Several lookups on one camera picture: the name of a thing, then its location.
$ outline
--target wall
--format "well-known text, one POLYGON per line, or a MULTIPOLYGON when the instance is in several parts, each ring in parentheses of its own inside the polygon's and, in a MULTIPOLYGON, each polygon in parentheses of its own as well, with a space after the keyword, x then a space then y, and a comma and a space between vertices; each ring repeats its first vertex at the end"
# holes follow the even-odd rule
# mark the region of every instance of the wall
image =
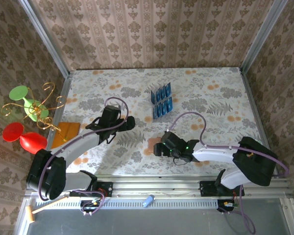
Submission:
MULTIPOLYGON (((29 86, 35 97, 42 99, 47 94, 41 86, 48 81, 56 83, 59 93, 63 77, 26 13, 16 0, 0 0, 0 110, 3 104, 11 102, 8 94, 13 87, 29 86)), ((50 98, 48 106, 56 105, 54 97, 50 98)), ((1 135, 7 124, 23 116, 21 108, 14 108, 7 117, 0 114, 0 234, 13 232, 32 161, 19 141, 7 143, 1 135)), ((29 118, 21 122, 26 132, 38 132, 29 118)))
POLYGON ((32 0, 71 70, 239 67, 272 0, 32 0))
POLYGON ((294 195, 294 0, 247 73, 269 144, 290 168, 294 195))

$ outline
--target floral tablecloth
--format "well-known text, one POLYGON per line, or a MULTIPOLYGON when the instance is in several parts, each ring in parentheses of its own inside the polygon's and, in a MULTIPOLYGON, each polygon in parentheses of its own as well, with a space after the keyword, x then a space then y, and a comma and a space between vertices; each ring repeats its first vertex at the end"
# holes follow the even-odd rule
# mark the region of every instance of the floral tablecloth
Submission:
MULTIPOLYGON (((73 75, 62 121, 80 122, 81 131, 100 117, 105 99, 124 99, 135 117, 133 130, 117 133, 111 144, 102 143, 75 160, 67 172, 81 169, 102 174, 201 174, 217 175, 233 167, 220 162, 175 165, 172 158, 148 152, 148 139, 160 137, 177 116, 197 111, 207 119, 204 141, 233 143, 243 136, 260 140, 252 109, 238 68, 83 70, 73 75), (150 90, 171 82, 173 111, 159 121, 152 120, 150 90)), ((126 114, 121 102, 122 114, 126 114)), ((182 117, 174 132, 188 141, 198 139, 203 120, 196 115, 182 117)))

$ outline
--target gray floor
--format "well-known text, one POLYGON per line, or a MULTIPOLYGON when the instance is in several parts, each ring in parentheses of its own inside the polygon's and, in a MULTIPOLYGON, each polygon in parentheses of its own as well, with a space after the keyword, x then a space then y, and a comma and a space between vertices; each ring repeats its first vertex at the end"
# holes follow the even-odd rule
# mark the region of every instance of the gray floor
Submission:
MULTIPOLYGON (((279 200, 246 200, 257 235, 288 235, 279 200)), ((246 235, 240 215, 216 210, 46 210, 35 214, 28 235, 246 235)))

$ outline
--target blue card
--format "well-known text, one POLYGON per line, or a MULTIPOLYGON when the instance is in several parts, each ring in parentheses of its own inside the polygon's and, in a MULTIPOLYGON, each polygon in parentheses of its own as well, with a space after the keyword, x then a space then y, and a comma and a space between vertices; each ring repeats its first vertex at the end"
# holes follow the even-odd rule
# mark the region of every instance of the blue card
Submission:
POLYGON ((156 95, 154 92, 150 91, 150 100, 153 104, 156 104, 156 95))
POLYGON ((167 114, 167 101, 163 101, 162 103, 162 115, 167 114))
POLYGON ((169 97, 171 95, 171 82, 166 85, 166 96, 169 97))
POLYGON ((166 88, 165 86, 163 86, 161 88, 161 99, 164 99, 166 97, 166 88))
POLYGON ((159 103, 158 105, 157 105, 157 113, 158 113, 158 117, 161 117, 161 112, 162 111, 162 105, 161 105, 161 103, 159 103))
POLYGON ((157 90, 156 96, 157 96, 157 102, 159 102, 161 100, 161 89, 160 88, 157 90))
POLYGON ((153 109, 152 109, 152 118, 154 120, 158 118, 157 106, 153 107, 153 109))
POLYGON ((167 112, 172 111, 173 109, 173 103, 172 103, 172 97, 170 97, 169 99, 167 99, 167 112))

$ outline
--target blue object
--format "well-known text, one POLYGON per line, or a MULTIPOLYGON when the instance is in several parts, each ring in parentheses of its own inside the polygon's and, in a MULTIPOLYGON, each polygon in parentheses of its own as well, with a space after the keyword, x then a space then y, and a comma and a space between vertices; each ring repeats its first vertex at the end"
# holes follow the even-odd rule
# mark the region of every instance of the blue object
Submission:
POLYGON ((153 107, 153 109, 152 109, 152 118, 154 120, 158 118, 157 106, 153 107))
POLYGON ((171 82, 166 85, 166 96, 167 98, 171 95, 171 82))
POLYGON ((163 86, 161 88, 161 99, 164 99, 166 97, 166 88, 165 86, 163 86))
POLYGON ((157 113, 158 113, 158 117, 161 117, 161 115, 162 115, 162 105, 161 105, 161 102, 157 105, 157 113))
POLYGON ((167 114, 167 101, 162 102, 162 115, 167 114))
POLYGON ((156 96, 157 96, 157 102, 159 102, 161 100, 161 89, 160 88, 157 90, 156 96))
POLYGON ((150 91, 151 94, 150 94, 150 100, 153 104, 156 104, 156 95, 154 92, 150 91))
POLYGON ((143 207, 149 206, 155 200, 154 195, 149 195, 148 198, 143 202, 143 207))
POLYGON ((171 112, 173 109, 172 97, 167 99, 167 112, 171 112))

